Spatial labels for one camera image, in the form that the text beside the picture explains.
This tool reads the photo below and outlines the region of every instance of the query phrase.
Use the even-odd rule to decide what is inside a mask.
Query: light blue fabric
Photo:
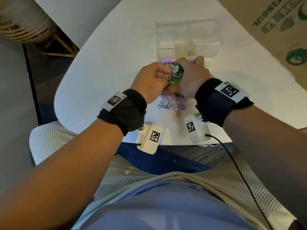
[[[255,230],[205,188],[174,180],[153,182],[101,207],[81,229]]]

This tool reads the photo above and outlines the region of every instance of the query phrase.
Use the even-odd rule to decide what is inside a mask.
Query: tabletop
[[[251,94],[255,105],[295,128],[307,126],[307,92],[279,62],[257,43],[217,0],[122,0],[82,47],[55,96],[60,123],[80,133],[115,92],[130,87],[141,67],[157,61],[155,24],[171,21],[220,19],[223,45],[211,59],[214,77],[233,81]],[[173,122],[173,111],[157,109],[161,98],[148,105],[145,121],[160,123],[163,145],[191,145],[184,117],[196,113],[194,99]],[[224,130],[210,123],[211,135],[231,142]],[[135,143],[130,132],[123,142]],[[217,143],[210,139],[204,144]]]

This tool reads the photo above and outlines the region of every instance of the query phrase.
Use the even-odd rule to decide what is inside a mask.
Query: cardboard box
[[[307,0],[218,0],[307,91]]]

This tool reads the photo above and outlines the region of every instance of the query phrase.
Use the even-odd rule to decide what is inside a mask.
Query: gray ribbed pants
[[[29,140],[35,163],[42,162],[75,135],[58,121],[35,128]],[[235,153],[233,156],[267,218],[277,229],[286,229],[285,226],[290,225],[293,216],[264,187],[240,154]],[[201,185],[227,203],[256,228],[269,229],[231,160],[200,173],[171,172],[153,175],[137,169],[120,155],[115,156],[112,160],[94,200],[72,229],[80,228],[101,206],[119,201],[130,192],[163,179],[181,180]]]

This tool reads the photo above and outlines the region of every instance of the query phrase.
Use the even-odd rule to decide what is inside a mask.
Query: clear plastic box
[[[219,19],[156,24],[157,59],[214,57],[222,45]]]

